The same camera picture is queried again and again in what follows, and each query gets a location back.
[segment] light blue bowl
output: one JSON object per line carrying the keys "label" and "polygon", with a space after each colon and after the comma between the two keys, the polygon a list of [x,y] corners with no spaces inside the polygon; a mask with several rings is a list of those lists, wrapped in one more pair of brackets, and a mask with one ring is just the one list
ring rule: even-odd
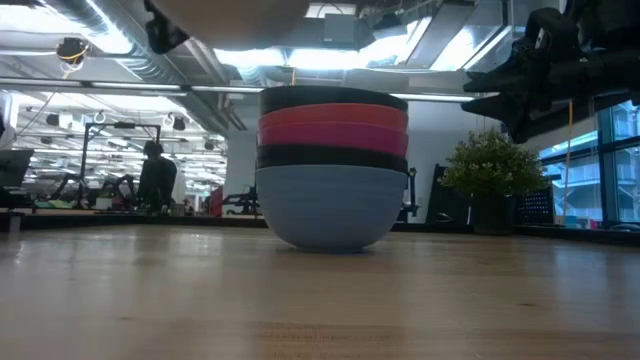
{"label": "light blue bowl", "polygon": [[384,237],[398,218],[407,175],[346,165],[292,165],[256,172],[269,227],[314,251],[355,251]]}

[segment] potted plant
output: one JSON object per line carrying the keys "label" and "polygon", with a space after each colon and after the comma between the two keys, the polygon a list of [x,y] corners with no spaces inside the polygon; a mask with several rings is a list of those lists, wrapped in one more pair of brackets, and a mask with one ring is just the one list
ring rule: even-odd
{"label": "potted plant", "polygon": [[538,154],[513,144],[495,129],[471,132],[447,160],[451,167],[439,181],[472,196],[471,219],[478,234],[511,234],[515,197],[548,184]]}

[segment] desk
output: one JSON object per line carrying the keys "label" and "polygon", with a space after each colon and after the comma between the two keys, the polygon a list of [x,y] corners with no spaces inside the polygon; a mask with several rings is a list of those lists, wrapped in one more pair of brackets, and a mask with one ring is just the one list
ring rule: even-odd
{"label": "desk", "polygon": [[0,238],[3,360],[640,358],[634,248],[392,233],[321,255],[267,229],[151,225],[18,236]]}

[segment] plant pot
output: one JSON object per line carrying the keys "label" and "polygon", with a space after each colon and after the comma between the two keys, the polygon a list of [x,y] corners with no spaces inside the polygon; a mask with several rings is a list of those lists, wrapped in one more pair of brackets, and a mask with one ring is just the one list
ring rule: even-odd
{"label": "plant pot", "polygon": [[515,211],[514,196],[474,196],[471,213],[473,229],[476,234],[481,235],[511,235]]}

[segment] black bowl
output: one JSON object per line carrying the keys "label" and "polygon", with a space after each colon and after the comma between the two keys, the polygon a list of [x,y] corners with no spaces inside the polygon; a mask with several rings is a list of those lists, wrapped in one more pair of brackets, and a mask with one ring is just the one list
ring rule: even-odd
{"label": "black bowl", "polygon": [[350,165],[406,173],[407,160],[371,150],[322,145],[263,145],[258,147],[258,169],[289,165]]}
{"label": "black bowl", "polygon": [[335,86],[281,86],[260,93],[260,114],[304,105],[318,104],[371,104],[387,106],[400,111],[409,110],[409,104],[397,97],[375,91]]}

